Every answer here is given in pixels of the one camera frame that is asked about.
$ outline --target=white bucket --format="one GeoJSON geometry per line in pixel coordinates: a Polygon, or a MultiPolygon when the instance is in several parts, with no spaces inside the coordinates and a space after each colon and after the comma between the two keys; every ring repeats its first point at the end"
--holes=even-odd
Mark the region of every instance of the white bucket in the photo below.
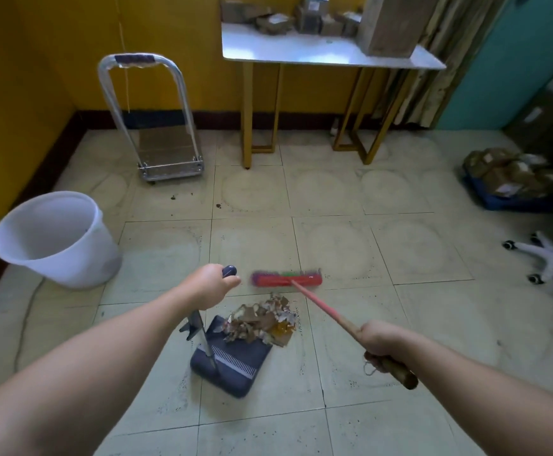
{"type": "Polygon", "coordinates": [[[32,198],[0,221],[0,258],[69,288],[105,283],[118,272],[122,256],[102,217],[83,193],[32,198]]]}

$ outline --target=pink broom handle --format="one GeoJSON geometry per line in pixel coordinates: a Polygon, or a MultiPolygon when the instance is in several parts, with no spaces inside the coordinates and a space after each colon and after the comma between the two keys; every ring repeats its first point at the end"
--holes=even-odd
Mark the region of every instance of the pink broom handle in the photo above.
{"type": "MultiPolygon", "coordinates": [[[[331,318],[335,320],[338,325],[340,325],[344,330],[350,334],[355,341],[357,341],[359,344],[363,346],[361,343],[361,330],[357,328],[357,326],[350,322],[348,319],[343,317],[337,310],[335,310],[333,307],[328,306],[325,301],[322,299],[319,299],[319,297],[314,294],[312,291],[307,290],[304,288],[301,284],[291,281],[291,284],[295,286],[300,292],[306,296],[308,299],[310,299],[312,302],[314,302],[323,312],[328,314],[331,318]]],[[[398,362],[396,360],[393,360],[389,356],[382,356],[378,357],[384,368],[393,375],[397,381],[402,383],[402,385],[409,390],[413,390],[418,385],[418,378],[414,373],[410,371],[410,369],[405,366],[405,364],[398,362]]]]}

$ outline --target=person's left arm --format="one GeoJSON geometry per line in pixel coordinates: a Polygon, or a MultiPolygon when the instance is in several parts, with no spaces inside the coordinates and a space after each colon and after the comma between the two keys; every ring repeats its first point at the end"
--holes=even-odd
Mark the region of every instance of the person's left arm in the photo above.
{"type": "Polygon", "coordinates": [[[208,264],[158,299],[56,347],[0,386],[0,456],[92,455],[194,310],[241,283],[208,264]]]}

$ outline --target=table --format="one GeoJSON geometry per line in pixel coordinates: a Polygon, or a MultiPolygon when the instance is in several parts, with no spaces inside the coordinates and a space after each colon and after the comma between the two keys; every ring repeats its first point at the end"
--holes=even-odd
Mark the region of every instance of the table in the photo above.
{"type": "Polygon", "coordinates": [[[365,164],[370,164],[378,151],[382,140],[386,136],[390,124],[397,115],[405,96],[414,83],[419,70],[442,70],[446,66],[422,46],[416,46],[409,58],[379,58],[366,56],[354,39],[343,37],[325,37],[318,35],[301,35],[296,31],[290,31],[286,35],[264,35],[252,25],[222,23],[222,54],[226,60],[242,62],[243,75],[243,104],[241,111],[242,151],[243,166],[251,168],[251,154],[272,153],[277,142],[278,116],[281,106],[281,91],[283,88],[283,72],[285,64],[311,64],[318,66],[348,66],[359,67],[355,84],[351,91],[346,111],[342,118],[340,128],[334,140],[333,149],[336,151],[356,151],[365,164]],[[253,119],[253,63],[274,62],[279,64],[276,79],[275,117],[272,128],[272,140],[270,145],[252,146],[251,124],[253,119]],[[350,131],[352,144],[343,145],[341,137],[346,129],[351,111],[358,97],[363,92],[363,83],[368,71],[379,68],[405,69],[408,72],[400,80],[397,92],[387,106],[387,111],[382,119],[381,128],[372,144],[369,152],[365,151],[363,144],[357,136],[357,130],[363,119],[362,110],[365,108],[367,89],[362,100],[361,109],[357,114],[353,128],[350,131]]]}

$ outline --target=pile of trash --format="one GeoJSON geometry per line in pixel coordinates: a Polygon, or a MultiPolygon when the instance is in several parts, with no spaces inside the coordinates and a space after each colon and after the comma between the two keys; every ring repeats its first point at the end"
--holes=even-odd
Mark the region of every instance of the pile of trash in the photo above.
{"type": "Polygon", "coordinates": [[[261,339],[264,344],[285,347],[296,330],[296,318],[287,298],[271,294],[270,299],[260,304],[240,306],[217,331],[227,334],[226,342],[244,339],[251,343],[261,339]]]}

